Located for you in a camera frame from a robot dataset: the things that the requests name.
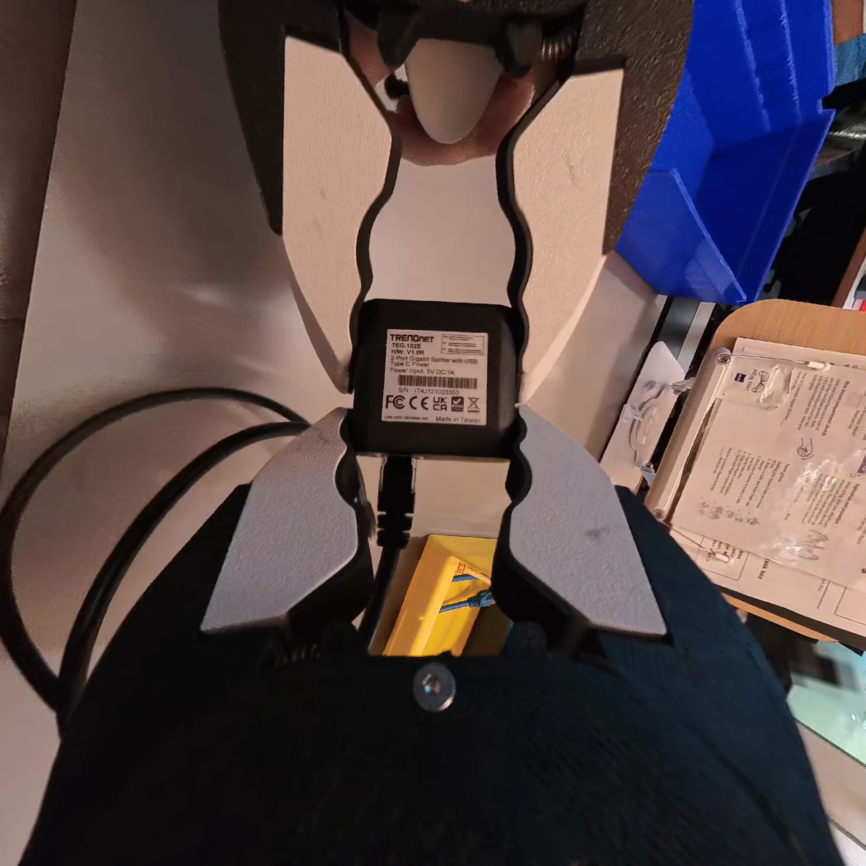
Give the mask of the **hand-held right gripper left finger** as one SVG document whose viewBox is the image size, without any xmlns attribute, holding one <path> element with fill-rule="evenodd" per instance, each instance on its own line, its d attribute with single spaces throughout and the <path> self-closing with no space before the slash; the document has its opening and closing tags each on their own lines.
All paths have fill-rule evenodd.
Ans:
<svg viewBox="0 0 866 866">
<path fill-rule="evenodd" d="M 372 509 L 348 411 L 332 410 L 258 471 L 201 622 L 207 634 L 351 622 L 373 590 Z"/>
</svg>

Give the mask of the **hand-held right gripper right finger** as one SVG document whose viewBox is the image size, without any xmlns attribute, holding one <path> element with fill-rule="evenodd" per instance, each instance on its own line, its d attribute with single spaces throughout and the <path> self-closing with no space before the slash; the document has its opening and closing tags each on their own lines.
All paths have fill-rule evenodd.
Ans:
<svg viewBox="0 0 866 866">
<path fill-rule="evenodd" d="M 492 569 L 496 604 L 573 655 L 592 632 L 659 640 L 667 626 L 615 485 L 580 443 L 527 406 L 512 427 Z"/>
</svg>

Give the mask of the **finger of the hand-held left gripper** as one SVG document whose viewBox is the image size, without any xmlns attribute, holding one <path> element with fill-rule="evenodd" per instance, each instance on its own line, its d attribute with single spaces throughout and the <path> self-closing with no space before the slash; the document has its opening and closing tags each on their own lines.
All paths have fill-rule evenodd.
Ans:
<svg viewBox="0 0 866 866">
<path fill-rule="evenodd" d="M 284 68 L 283 245 L 313 350 L 348 394 L 373 281 L 370 235 L 394 189 L 397 143 L 377 95 L 340 51 L 288 36 Z"/>
<path fill-rule="evenodd" d="M 507 296 L 520 379 L 553 369 L 607 258 L 623 77 L 608 68 L 555 81 L 497 152 L 497 193 L 514 234 Z"/>
</svg>

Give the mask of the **black network splitter box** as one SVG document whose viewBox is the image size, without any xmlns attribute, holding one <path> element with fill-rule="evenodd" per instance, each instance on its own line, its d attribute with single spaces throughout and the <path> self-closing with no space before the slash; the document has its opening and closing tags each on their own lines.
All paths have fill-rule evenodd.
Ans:
<svg viewBox="0 0 866 866">
<path fill-rule="evenodd" d="M 514 310 L 366 301 L 353 360 L 352 448 L 368 456 L 506 459 L 518 384 Z"/>
</svg>

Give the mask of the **grey desk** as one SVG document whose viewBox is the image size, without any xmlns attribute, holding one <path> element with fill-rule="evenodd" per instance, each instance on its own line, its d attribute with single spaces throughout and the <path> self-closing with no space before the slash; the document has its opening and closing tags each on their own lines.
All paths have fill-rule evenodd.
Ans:
<svg viewBox="0 0 866 866">
<path fill-rule="evenodd" d="M 577 60 L 624 61 L 629 149 L 618 175 L 655 151 L 637 144 L 644 114 L 669 109 L 693 2 L 540 2 L 574 6 L 551 23 L 577 33 Z M 223 59 L 218 2 L 79 2 L 48 199 L 23 337 L 4 485 L 67 428 L 133 395 L 234 386 L 308 418 L 340 395 L 295 308 L 281 239 L 267 224 Z M 371 298 L 507 303 L 512 241 L 493 191 L 493 157 L 452 168 L 403 163 L 372 233 Z M 530 400 L 601 453 L 625 373 L 622 323 L 601 327 L 603 290 L 651 292 L 609 257 L 588 312 Z M 487 291 L 470 295 L 470 290 Z M 59 663 L 73 608 L 145 499 L 193 451 L 273 416 L 205 400 L 152 407 L 67 455 L 21 524 L 16 589 L 34 641 Z"/>
</svg>

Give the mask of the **person's left hand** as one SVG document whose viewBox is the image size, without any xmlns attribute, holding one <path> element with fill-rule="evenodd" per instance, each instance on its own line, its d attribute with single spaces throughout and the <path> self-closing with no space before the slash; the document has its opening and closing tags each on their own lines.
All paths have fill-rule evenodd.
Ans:
<svg viewBox="0 0 866 866">
<path fill-rule="evenodd" d="M 491 95 L 481 119 L 470 133 L 455 143 L 443 144 L 423 129 L 409 96 L 403 96 L 389 113 L 402 158 L 418 166 L 456 166 L 497 153 L 504 137 L 517 124 L 534 97 L 531 76 L 515 80 L 503 76 Z"/>
</svg>

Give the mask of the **yellow plastic bin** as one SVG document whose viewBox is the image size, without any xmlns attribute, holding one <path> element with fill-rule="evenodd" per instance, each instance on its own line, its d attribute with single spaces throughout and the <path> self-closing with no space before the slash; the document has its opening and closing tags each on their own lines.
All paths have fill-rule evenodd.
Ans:
<svg viewBox="0 0 866 866">
<path fill-rule="evenodd" d="M 496 542 L 491 538 L 426 537 L 401 604 L 391 603 L 391 630 L 379 638 L 380 655 L 498 655 L 512 622 L 492 597 Z"/>
</svg>

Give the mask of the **blue plastic bin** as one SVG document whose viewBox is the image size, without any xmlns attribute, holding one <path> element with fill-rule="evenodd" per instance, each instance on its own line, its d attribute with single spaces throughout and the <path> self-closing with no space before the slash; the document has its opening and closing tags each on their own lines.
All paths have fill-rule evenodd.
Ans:
<svg viewBox="0 0 866 866">
<path fill-rule="evenodd" d="M 659 295 L 756 300 L 834 118 L 830 2 L 694 2 L 676 101 L 616 251 Z"/>
</svg>

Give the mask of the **wooden instruction board with papers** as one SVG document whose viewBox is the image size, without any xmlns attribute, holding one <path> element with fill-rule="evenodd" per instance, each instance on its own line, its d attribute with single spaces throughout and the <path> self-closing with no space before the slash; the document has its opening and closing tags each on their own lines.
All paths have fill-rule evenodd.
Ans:
<svg viewBox="0 0 866 866">
<path fill-rule="evenodd" d="M 735 609 L 864 653 L 864 311 L 715 330 L 646 506 Z"/>
</svg>

